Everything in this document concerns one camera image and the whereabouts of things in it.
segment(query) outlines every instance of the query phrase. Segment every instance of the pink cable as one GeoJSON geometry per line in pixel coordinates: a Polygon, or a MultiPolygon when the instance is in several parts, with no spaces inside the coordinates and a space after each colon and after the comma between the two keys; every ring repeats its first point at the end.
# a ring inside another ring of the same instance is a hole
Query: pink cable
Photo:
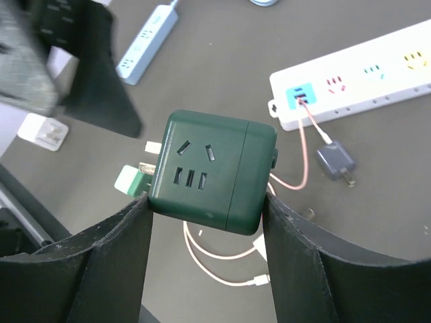
{"type": "Polygon", "coordinates": [[[310,118],[312,125],[319,129],[320,127],[317,125],[317,122],[312,116],[310,110],[308,109],[308,106],[304,102],[301,102],[301,105],[304,107],[305,111],[307,111],[308,117],[310,118]]]}
{"type": "MultiPolygon", "coordinates": [[[[302,105],[306,108],[307,112],[308,108],[304,101],[302,101],[300,98],[298,98],[297,106],[302,105]]],[[[280,180],[277,176],[270,173],[269,175],[279,182],[281,185],[283,185],[286,188],[289,188],[290,190],[302,190],[306,185],[308,181],[308,150],[307,150],[307,140],[305,138],[305,131],[304,131],[304,125],[302,124],[302,119],[298,117],[298,124],[299,124],[299,134],[301,137],[301,146],[302,146],[302,159],[304,160],[304,173],[302,175],[302,181],[301,184],[297,186],[289,185],[288,183],[283,182],[280,180]]]]}

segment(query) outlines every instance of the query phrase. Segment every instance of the gray power adapter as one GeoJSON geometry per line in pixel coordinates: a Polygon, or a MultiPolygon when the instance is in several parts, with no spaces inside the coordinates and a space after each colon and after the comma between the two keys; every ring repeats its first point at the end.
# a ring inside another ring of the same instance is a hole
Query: gray power adapter
{"type": "Polygon", "coordinates": [[[356,168],[356,163],[338,141],[334,141],[317,150],[317,161],[332,180],[344,178],[349,187],[356,183],[351,172],[356,168]]]}

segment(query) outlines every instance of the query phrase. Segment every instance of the blue-white power strip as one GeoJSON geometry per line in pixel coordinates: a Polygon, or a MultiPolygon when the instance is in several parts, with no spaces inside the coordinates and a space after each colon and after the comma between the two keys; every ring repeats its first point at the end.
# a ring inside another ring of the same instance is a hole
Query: blue-white power strip
{"type": "Polygon", "coordinates": [[[158,5],[136,35],[117,65],[117,73],[125,83],[136,85],[145,73],[178,21],[175,12],[177,3],[178,0],[173,0],[170,5],[158,5]]]}
{"type": "Polygon", "coordinates": [[[431,20],[273,73],[270,115],[291,131],[311,124],[297,97],[324,122],[431,93],[429,34],[431,20]]]}

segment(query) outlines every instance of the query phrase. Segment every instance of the white cable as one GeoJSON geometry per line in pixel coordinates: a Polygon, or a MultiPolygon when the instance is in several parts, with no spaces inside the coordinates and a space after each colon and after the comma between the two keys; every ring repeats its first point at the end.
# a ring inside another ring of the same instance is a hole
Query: white cable
{"type": "MultiPolygon", "coordinates": [[[[316,125],[316,127],[319,127],[317,125],[317,123],[314,121],[314,119],[312,118],[312,115],[310,113],[310,111],[307,108],[307,105],[304,101],[302,101],[301,98],[298,98],[296,101],[296,108],[299,109],[300,106],[303,106],[308,115],[310,116],[311,121],[313,122],[313,124],[316,125]]],[[[282,180],[280,180],[277,176],[275,176],[272,173],[269,173],[269,176],[271,176],[274,180],[276,180],[277,182],[279,182],[281,185],[283,185],[286,188],[289,188],[290,190],[302,190],[306,185],[307,185],[307,181],[308,181],[308,148],[307,148],[307,140],[305,137],[305,131],[304,131],[304,125],[302,124],[302,119],[299,117],[298,114],[298,125],[299,125],[299,135],[301,137],[301,146],[302,146],[302,160],[304,162],[304,171],[302,173],[302,181],[299,185],[290,185],[282,180]]]]}
{"type": "Polygon", "coordinates": [[[268,182],[268,188],[274,196],[277,196],[277,194],[275,193],[274,187],[271,185],[270,182],[268,182]]]}
{"type": "Polygon", "coordinates": [[[247,251],[241,253],[241,254],[235,254],[233,256],[219,256],[218,254],[212,254],[211,252],[205,250],[202,248],[196,241],[193,239],[193,236],[190,234],[189,226],[187,225],[187,222],[184,221],[184,231],[187,235],[187,237],[190,239],[191,243],[203,254],[206,254],[207,256],[214,258],[214,259],[220,259],[220,260],[235,260],[244,258],[245,256],[248,256],[249,254],[253,253],[256,250],[256,247],[252,247],[251,249],[248,249],[247,251]]]}
{"type": "Polygon", "coordinates": [[[183,223],[183,232],[184,232],[184,239],[186,240],[186,246],[187,246],[187,250],[189,251],[191,258],[196,262],[196,264],[201,267],[201,269],[204,271],[204,273],[206,273],[208,276],[210,276],[212,279],[218,281],[219,283],[223,284],[223,285],[227,285],[227,286],[231,286],[231,287],[243,287],[243,286],[251,286],[251,285],[256,285],[256,286],[262,286],[265,284],[268,284],[270,282],[270,278],[269,275],[259,275],[254,277],[253,279],[251,279],[250,281],[243,281],[241,283],[233,283],[231,281],[225,281],[224,279],[221,279],[220,277],[216,276],[215,274],[213,274],[211,271],[209,271],[196,257],[195,253],[193,252],[191,246],[190,246],[190,242],[189,239],[187,238],[187,232],[186,232],[186,227],[187,224],[184,221],[183,223]]]}
{"type": "Polygon", "coordinates": [[[303,106],[305,108],[305,111],[307,111],[307,115],[311,120],[312,125],[316,128],[317,132],[319,133],[319,135],[322,137],[323,141],[327,144],[330,145],[332,144],[332,139],[330,138],[330,136],[322,130],[322,128],[317,124],[316,120],[314,119],[314,116],[312,115],[312,113],[310,112],[310,110],[308,109],[307,105],[303,102],[301,103],[301,106],[303,106]]]}
{"type": "MultiPolygon", "coordinates": [[[[268,182],[268,188],[271,191],[272,194],[274,194],[276,196],[274,187],[271,185],[270,182],[268,182]]],[[[245,281],[242,283],[233,283],[231,281],[225,281],[224,279],[221,279],[220,277],[216,276],[215,274],[213,274],[211,271],[209,271],[196,257],[195,253],[193,252],[192,248],[190,247],[190,242],[189,240],[192,242],[192,244],[202,253],[206,254],[207,256],[214,258],[214,259],[220,259],[220,260],[235,260],[235,259],[240,259],[243,258],[245,256],[248,256],[249,254],[253,253],[256,250],[256,247],[253,246],[251,249],[243,252],[242,254],[236,254],[233,256],[220,256],[218,254],[212,254],[211,252],[203,249],[196,241],[195,239],[193,239],[193,236],[191,235],[190,231],[189,231],[189,226],[187,225],[186,221],[183,221],[183,232],[184,232],[184,239],[186,242],[186,247],[187,250],[189,251],[189,254],[191,255],[191,258],[196,262],[196,264],[203,270],[204,273],[206,273],[208,276],[210,276],[212,279],[215,279],[216,281],[218,281],[221,284],[227,285],[227,286],[231,286],[231,287],[242,287],[242,286],[251,286],[251,285],[256,285],[256,286],[262,286],[265,284],[268,284],[271,280],[269,278],[269,275],[267,274],[263,274],[263,275],[259,275],[254,277],[253,279],[251,279],[250,281],[245,281]]]]}

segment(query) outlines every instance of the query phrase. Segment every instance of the cable plug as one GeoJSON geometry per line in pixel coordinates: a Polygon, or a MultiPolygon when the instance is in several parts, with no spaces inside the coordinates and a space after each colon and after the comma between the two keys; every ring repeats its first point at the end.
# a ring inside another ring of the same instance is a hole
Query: cable plug
{"type": "Polygon", "coordinates": [[[263,275],[256,276],[255,278],[248,281],[247,283],[249,286],[251,285],[262,286],[262,285],[269,284],[270,281],[271,279],[269,278],[269,275],[263,274],[263,275]]]}
{"type": "Polygon", "coordinates": [[[344,178],[349,187],[353,187],[356,180],[352,176],[356,168],[356,162],[341,146],[341,143],[334,141],[317,150],[317,161],[332,180],[344,178]]]}

